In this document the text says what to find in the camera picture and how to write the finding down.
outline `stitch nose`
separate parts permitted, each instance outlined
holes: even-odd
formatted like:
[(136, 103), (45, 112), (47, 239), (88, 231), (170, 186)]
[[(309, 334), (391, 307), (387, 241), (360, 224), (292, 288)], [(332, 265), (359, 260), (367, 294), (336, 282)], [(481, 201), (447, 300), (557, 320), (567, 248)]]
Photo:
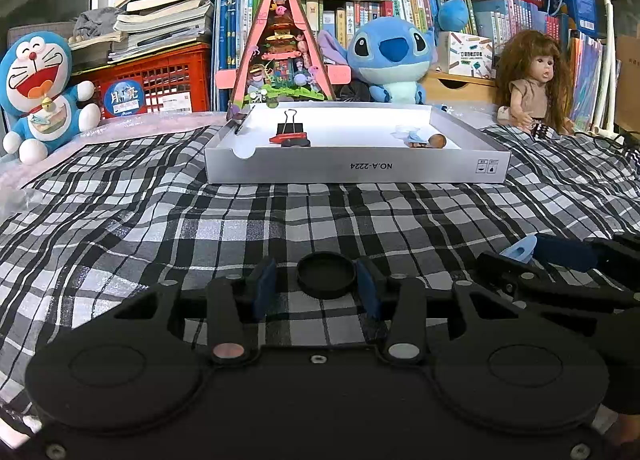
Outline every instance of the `stitch nose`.
[(380, 52), (390, 62), (400, 62), (409, 52), (409, 44), (404, 38), (392, 38), (380, 42)]

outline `screw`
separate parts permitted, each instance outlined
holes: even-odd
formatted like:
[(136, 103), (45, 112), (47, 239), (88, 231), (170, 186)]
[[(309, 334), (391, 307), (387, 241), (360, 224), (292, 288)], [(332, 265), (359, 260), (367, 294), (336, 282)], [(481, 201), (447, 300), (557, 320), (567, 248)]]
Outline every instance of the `screw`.
[(591, 455), (591, 448), (586, 444), (578, 444), (571, 449), (571, 460), (586, 460)]
[(45, 449), (45, 454), (49, 460), (64, 460), (66, 458), (66, 449), (60, 444), (49, 444)]

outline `white pipe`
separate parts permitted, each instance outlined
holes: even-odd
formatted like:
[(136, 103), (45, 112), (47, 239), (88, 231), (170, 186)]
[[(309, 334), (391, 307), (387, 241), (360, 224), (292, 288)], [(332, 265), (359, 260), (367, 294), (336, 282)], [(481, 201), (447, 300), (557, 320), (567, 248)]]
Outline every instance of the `white pipe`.
[(613, 3), (611, 3), (611, 1), (612, 0), (604, 0), (605, 12), (607, 15), (607, 47), (604, 58), (602, 84), (598, 93), (598, 101), (596, 103), (596, 111), (592, 124), (594, 129), (602, 127), (604, 105), (608, 92), (609, 110), (607, 114), (607, 133), (613, 133), (613, 119), (616, 112), (616, 47), (613, 31)]

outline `doll hair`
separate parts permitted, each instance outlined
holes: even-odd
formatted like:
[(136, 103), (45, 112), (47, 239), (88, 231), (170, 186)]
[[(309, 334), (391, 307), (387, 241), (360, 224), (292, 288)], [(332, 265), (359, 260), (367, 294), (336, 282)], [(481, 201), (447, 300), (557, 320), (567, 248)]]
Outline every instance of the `doll hair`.
[(497, 104), (511, 104), (510, 82), (526, 79), (531, 61), (536, 56), (551, 56), (554, 59), (554, 77), (546, 84), (548, 106), (545, 124), (560, 132), (572, 108), (573, 87), (567, 62), (551, 36), (539, 31), (520, 31), (505, 44), (495, 78)]

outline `white tray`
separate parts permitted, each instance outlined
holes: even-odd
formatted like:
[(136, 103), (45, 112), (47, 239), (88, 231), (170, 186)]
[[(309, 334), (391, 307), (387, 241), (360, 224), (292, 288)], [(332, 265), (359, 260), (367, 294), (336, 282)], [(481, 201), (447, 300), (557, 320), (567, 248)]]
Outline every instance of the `white tray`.
[[(310, 148), (269, 142), (286, 110), (296, 111)], [(501, 183), (511, 156), (484, 133), (430, 106), (301, 102), (271, 109), (258, 104), (238, 135), (235, 126), (228, 123), (205, 148), (210, 183)], [(409, 148), (396, 135), (399, 127), (442, 133), (447, 144)]]

